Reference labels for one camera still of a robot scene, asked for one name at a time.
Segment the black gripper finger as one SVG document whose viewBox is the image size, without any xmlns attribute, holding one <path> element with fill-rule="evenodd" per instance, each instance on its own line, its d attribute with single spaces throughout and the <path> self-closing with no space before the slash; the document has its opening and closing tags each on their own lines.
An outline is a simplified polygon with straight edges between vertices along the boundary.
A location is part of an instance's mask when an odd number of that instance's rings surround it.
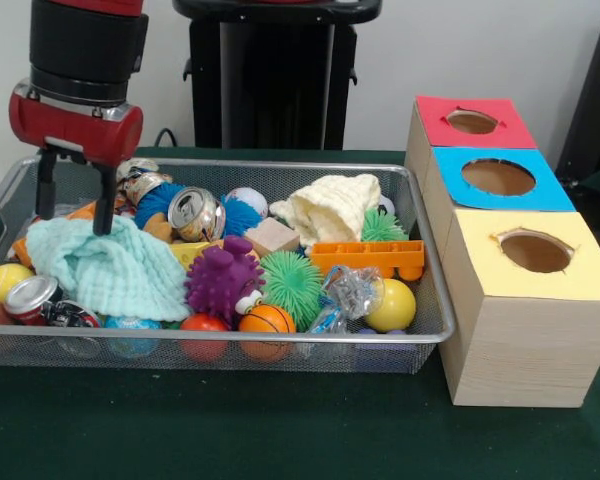
<svg viewBox="0 0 600 480">
<path fill-rule="evenodd" d="M 116 170 L 112 167 L 93 164 L 100 174 L 101 194 L 96 201 L 93 232 L 97 236 L 111 232 L 116 198 Z"/>
<path fill-rule="evenodd" d="M 37 170 L 36 214 L 43 220 L 49 220 L 55 212 L 56 184 L 54 168 L 57 152 L 53 148 L 41 148 Z"/>
</svg>

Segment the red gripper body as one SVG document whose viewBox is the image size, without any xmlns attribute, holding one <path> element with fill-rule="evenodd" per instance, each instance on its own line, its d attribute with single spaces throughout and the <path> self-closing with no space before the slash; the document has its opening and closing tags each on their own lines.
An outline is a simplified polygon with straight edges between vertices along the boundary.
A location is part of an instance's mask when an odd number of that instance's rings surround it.
<svg viewBox="0 0 600 480">
<path fill-rule="evenodd" d="M 67 103 L 37 92 L 28 80 L 14 87 L 8 112 L 20 141 L 78 152 L 92 163 L 111 168 L 133 156 L 143 127 L 143 113 L 137 106 Z"/>
</svg>

